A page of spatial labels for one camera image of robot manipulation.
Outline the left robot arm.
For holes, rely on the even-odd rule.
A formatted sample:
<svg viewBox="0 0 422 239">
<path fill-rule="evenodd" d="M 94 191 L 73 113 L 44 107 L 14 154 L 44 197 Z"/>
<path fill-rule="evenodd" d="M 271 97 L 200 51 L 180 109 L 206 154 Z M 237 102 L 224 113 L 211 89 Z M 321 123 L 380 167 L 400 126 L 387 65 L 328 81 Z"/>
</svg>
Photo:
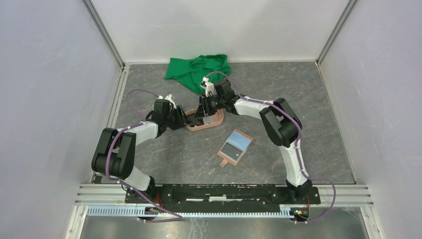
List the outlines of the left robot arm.
<svg viewBox="0 0 422 239">
<path fill-rule="evenodd" d="M 156 198 L 154 179 L 134 166 L 135 150 L 138 145 L 160 137 L 167 129 L 177 130 L 192 122 L 180 105 L 170 100 L 157 99 L 146 120 L 123 129 L 102 130 L 91 168 L 108 179 L 120 181 L 145 203 Z"/>
</svg>

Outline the dark credit card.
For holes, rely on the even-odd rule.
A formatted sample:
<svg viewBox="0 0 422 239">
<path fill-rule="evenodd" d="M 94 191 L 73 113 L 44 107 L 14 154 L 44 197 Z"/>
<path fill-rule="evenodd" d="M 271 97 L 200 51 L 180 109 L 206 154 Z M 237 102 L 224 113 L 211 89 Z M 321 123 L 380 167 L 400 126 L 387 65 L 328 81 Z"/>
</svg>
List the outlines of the dark credit card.
<svg viewBox="0 0 422 239">
<path fill-rule="evenodd" d="M 224 146 L 221 148 L 220 153 L 228 158 L 232 162 L 238 162 L 241 158 L 243 151 L 239 148 L 233 146 L 230 143 L 224 144 Z"/>
</svg>

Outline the brown leather card holder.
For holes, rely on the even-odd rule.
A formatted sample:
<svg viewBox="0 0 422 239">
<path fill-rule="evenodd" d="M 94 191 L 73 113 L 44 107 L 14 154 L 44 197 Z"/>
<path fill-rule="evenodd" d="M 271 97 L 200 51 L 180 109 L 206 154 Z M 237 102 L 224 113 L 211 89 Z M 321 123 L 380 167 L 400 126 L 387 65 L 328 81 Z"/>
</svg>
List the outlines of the brown leather card holder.
<svg viewBox="0 0 422 239">
<path fill-rule="evenodd" d="M 225 167 L 227 164 L 236 166 L 253 141 L 252 137 L 235 129 L 217 152 L 222 158 L 220 167 Z"/>
</svg>

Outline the pink oval tray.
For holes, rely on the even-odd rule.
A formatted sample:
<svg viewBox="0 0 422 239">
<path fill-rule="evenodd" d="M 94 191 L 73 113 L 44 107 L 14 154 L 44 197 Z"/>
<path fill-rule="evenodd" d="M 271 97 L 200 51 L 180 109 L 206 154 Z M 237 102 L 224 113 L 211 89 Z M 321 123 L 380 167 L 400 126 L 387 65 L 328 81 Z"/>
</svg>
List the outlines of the pink oval tray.
<svg viewBox="0 0 422 239">
<path fill-rule="evenodd" d="M 202 121 L 199 121 L 199 124 L 188 124 L 187 129 L 190 131 L 198 131 L 211 127 L 216 127 L 221 125 L 223 123 L 223 120 L 223 110 L 218 110 L 215 115 L 202 118 Z"/>
</svg>

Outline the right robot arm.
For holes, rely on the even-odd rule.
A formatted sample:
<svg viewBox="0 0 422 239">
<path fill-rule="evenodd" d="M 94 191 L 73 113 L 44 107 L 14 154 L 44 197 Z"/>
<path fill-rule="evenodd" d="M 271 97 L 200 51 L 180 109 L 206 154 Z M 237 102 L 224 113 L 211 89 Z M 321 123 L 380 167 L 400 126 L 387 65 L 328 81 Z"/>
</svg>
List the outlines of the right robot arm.
<svg viewBox="0 0 422 239">
<path fill-rule="evenodd" d="M 189 116 L 192 125 L 204 125 L 219 110 L 261 120 L 269 139 L 281 151 L 289 200 L 300 203 L 313 196 L 313 183 L 306 173 L 300 149 L 302 124 L 285 99 L 261 101 L 237 95 L 227 78 L 213 84 L 203 77 L 200 86 L 205 93 L 200 96 L 196 112 Z"/>
</svg>

